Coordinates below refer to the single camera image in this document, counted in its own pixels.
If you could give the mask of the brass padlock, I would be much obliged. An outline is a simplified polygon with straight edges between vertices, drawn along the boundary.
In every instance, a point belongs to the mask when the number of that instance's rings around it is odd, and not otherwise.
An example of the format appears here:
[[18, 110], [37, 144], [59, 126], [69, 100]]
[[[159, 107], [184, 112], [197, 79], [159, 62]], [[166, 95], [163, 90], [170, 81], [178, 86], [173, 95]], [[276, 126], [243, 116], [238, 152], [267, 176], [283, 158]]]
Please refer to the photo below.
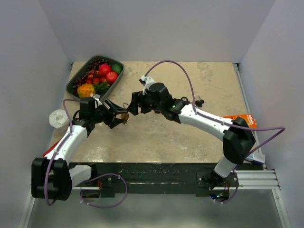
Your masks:
[[[128, 105], [129, 105], [128, 103], [123, 102], [123, 108], [124, 109], [127, 109]], [[123, 121], [123, 125], [128, 124], [128, 119], [129, 119], [129, 113], [128, 112], [121, 114], [121, 120]]]

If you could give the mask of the black padlock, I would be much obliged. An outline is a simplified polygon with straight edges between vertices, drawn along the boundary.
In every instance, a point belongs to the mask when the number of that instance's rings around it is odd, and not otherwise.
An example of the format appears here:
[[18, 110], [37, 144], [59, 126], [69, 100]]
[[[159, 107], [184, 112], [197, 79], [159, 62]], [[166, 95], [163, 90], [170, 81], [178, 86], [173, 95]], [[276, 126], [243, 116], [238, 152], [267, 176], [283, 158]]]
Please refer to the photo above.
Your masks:
[[185, 97], [185, 96], [183, 96], [183, 97], [181, 98], [181, 100], [183, 101], [183, 103], [185, 103], [185, 104], [187, 104], [187, 105], [190, 103], [189, 100], [188, 100], [188, 98]]

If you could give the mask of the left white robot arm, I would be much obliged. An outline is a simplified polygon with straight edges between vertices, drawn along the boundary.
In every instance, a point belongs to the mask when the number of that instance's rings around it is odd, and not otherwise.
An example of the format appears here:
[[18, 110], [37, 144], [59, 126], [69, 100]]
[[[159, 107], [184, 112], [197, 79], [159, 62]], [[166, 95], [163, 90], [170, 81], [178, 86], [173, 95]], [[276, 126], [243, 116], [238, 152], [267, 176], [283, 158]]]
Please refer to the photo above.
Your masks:
[[31, 194], [44, 199], [47, 205], [57, 200], [65, 201], [79, 184], [94, 186], [98, 174], [89, 165], [69, 168], [71, 158], [80, 145], [89, 137], [95, 125], [104, 123], [109, 128], [124, 124], [128, 119], [127, 109], [106, 99], [103, 103], [95, 97], [79, 100], [79, 110], [68, 117], [69, 127], [57, 145], [43, 158], [35, 158], [31, 165]]

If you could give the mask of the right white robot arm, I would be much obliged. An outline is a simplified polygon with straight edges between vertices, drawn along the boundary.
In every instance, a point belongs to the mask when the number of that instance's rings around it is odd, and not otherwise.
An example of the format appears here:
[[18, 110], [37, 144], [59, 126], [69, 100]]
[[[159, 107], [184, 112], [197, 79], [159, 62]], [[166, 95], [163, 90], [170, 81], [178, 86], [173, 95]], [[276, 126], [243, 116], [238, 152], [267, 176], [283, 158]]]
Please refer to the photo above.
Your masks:
[[163, 83], [152, 83], [143, 91], [133, 92], [127, 108], [133, 115], [150, 111], [161, 113], [167, 120], [203, 130], [223, 143], [223, 157], [204, 179], [218, 187], [228, 182], [228, 175], [248, 156], [256, 140], [246, 121], [219, 117], [194, 110], [186, 97], [173, 98]]

